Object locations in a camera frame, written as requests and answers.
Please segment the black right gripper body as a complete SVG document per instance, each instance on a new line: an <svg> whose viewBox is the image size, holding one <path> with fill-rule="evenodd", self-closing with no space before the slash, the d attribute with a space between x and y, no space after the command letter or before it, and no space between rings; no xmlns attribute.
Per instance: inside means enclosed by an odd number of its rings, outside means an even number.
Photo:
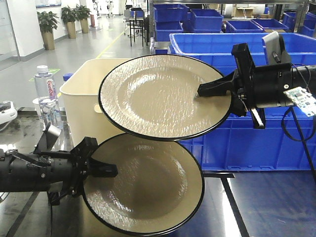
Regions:
<svg viewBox="0 0 316 237"><path fill-rule="evenodd" d="M237 71L234 75L235 88L239 99L244 103L246 110L250 113L253 127L255 129L265 128L265 112L264 109L258 109L255 103L254 85L252 74L255 69L252 56L250 54L248 44L235 44L231 54L234 56Z"/></svg>

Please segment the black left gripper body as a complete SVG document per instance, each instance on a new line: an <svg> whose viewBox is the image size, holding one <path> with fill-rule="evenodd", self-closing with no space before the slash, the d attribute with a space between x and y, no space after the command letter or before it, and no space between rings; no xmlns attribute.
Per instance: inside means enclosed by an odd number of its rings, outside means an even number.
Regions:
<svg viewBox="0 0 316 237"><path fill-rule="evenodd" d="M48 200L51 205L59 205L67 195L79 197L83 194L83 181L88 175L88 160L97 149L96 138L84 137L71 151L54 152L51 165L51 186Z"/></svg>

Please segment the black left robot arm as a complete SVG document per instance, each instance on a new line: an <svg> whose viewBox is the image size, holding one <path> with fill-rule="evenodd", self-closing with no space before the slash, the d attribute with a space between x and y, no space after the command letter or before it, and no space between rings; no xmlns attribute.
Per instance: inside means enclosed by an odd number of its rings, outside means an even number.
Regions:
<svg viewBox="0 0 316 237"><path fill-rule="evenodd" d="M1 150L0 191L47 192L53 205L67 195L78 197L88 176L112 178L118 174L116 165L92 157L97 148L95 138L84 137L71 151L22 154L15 149Z"/></svg>

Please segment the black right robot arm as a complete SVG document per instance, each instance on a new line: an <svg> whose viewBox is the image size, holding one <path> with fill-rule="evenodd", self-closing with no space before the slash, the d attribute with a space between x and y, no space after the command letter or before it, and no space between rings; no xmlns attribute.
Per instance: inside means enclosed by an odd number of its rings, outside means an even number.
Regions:
<svg viewBox="0 0 316 237"><path fill-rule="evenodd" d="M249 111L253 126L265 128L265 108L290 107L294 103L284 94L295 87L308 87L316 92L316 67L295 68L290 63L255 66L248 45L235 44L231 54L237 69L229 75L212 82L200 84L198 95L202 97L232 95L229 112L245 116Z"/></svg>

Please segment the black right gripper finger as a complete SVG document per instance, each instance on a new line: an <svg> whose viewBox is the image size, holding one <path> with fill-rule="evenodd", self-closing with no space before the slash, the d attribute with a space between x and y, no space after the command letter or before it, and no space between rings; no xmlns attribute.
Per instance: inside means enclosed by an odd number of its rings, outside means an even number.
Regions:
<svg viewBox="0 0 316 237"><path fill-rule="evenodd" d="M235 72L236 70L215 81L200 84L197 89L198 95L200 97L224 96L227 91L230 91L232 95L236 96Z"/></svg>

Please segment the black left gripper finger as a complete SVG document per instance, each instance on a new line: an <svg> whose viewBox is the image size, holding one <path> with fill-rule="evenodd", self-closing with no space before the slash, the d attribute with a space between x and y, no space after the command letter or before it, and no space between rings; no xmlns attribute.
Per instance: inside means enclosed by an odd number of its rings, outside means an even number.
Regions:
<svg viewBox="0 0 316 237"><path fill-rule="evenodd" d="M114 178L118 174L115 164L104 163L93 158L87 162L87 173L97 178Z"/></svg>

